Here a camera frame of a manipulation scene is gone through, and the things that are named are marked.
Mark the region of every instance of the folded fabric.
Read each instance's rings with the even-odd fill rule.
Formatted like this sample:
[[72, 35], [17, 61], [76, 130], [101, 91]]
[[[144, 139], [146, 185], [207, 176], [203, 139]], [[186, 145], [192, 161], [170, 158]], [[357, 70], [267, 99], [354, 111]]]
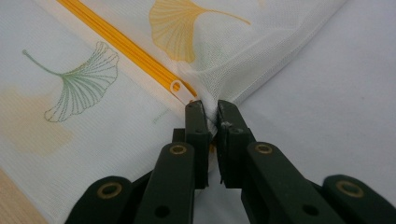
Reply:
[[[80, 2], [191, 87], [213, 125], [218, 99], [248, 97], [345, 0]], [[0, 166], [63, 223], [95, 180], [152, 169], [184, 105], [59, 2], [6, 0], [0, 18]]]

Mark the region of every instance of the black clamp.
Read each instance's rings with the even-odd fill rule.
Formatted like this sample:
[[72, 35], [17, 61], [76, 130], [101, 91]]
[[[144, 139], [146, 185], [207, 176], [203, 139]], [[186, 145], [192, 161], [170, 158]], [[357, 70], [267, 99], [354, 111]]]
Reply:
[[[93, 183], [66, 223], [192, 223], [194, 190], [207, 187], [212, 140], [200, 101], [186, 106], [152, 172], [131, 183], [109, 176]], [[238, 108], [219, 101], [217, 152], [227, 189], [242, 189], [250, 223], [396, 223], [396, 209], [359, 180], [334, 175], [320, 187], [276, 147], [257, 142]]]

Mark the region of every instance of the ginkgo leaf print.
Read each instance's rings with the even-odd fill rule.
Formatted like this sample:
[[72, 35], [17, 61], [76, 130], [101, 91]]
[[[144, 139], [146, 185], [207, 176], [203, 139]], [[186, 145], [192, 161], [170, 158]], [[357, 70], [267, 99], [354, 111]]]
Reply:
[[44, 118], [51, 122], [64, 121], [97, 104], [118, 76], [119, 56], [104, 42], [96, 44], [95, 52], [87, 62], [66, 73], [52, 72], [26, 50], [22, 53], [48, 73], [62, 79], [63, 89], [58, 103], [44, 114]]
[[173, 60], [193, 62], [194, 23], [198, 16], [206, 12], [221, 13], [250, 24], [232, 14], [199, 7], [191, 0], [156, 0], [149, 12], [154, 43]]

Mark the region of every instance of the yellow ginkgo leaf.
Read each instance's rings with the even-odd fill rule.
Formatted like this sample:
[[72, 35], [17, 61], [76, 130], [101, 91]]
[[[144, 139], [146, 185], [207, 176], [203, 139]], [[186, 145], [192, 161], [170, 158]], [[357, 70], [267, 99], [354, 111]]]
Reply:
[[225, 14], [250, 24], [249, 21], [232, 14], [199, 7], [191, 0], [156, 0], [149, 12], [154, 43], [173, 60], [193, 62], [194, 23], [205, 12]]

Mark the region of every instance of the wooden surface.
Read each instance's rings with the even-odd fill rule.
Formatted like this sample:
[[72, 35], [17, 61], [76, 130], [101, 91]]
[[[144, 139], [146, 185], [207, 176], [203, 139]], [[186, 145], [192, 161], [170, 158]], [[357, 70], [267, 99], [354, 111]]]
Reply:
[[47, 223], [1, 169], [0, 223]]

